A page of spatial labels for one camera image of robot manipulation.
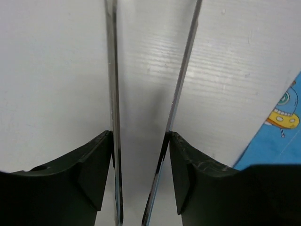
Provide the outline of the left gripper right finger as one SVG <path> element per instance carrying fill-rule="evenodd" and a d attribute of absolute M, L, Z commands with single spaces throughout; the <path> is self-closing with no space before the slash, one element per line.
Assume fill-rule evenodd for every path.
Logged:
<path fill-rule="evenodd" d="M 177 213 L 185 226 L 298 226 L 301 167 L 259 164 L 236 170 L 172 132 Z"/>

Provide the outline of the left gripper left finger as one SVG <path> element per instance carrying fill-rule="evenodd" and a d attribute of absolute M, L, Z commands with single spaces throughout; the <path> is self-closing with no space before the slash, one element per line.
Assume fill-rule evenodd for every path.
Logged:
<path fill-rule="evenodd" d="M 112 132 L 33 168 L 0 174 L 3 226 L 93 226 L 102 208 Z"/>

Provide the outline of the metal food tongs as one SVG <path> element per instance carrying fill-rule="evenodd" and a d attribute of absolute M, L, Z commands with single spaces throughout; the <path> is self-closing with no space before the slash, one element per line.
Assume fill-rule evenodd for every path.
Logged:
<path fill-rule="evenodd" d="M 106 0 L 105 17 L 106 17 L 106 35 L 107 35 L 107 52 L 108 52 L 108 77 L 109 77 L 109 92 L 110 92 L 110 118 L 111 130 L 113 133 L 113 163 L 115 177 L 115 222 L 116 225 L 123 225 L 124 209 L 123 209 L 123 186 L 122 186 L 122 167 L 121 167 L 121 130 L 120 130 L 120 110 L 119 110 L 119 70 L 118 70 L 118 29 L 117 29 L 117 10 L 118 2 L 116 0 Z M 174 91 L 172 105 L 170 108 L 164 139 L 162 142 L 158 163 L 156 166 L 155 175 L 152 186 L 145 206 L 141 224 L 147 226 L 150 223 L 153 205 L 155 202 L 160 175 L 163 162 L 167 153 L 169 140 L 172 133 L 172 128 L 176 116 L 177 107 L 179 104 L 186 72 L 188 69 L 190 56 L 193 49 L 196 32 L 198 29 L 198 17 L 201 11 L 202 1 L 196 1 L 192 21 L 185 45 L 184 54 L 182 57 L 181 67 Z"/>

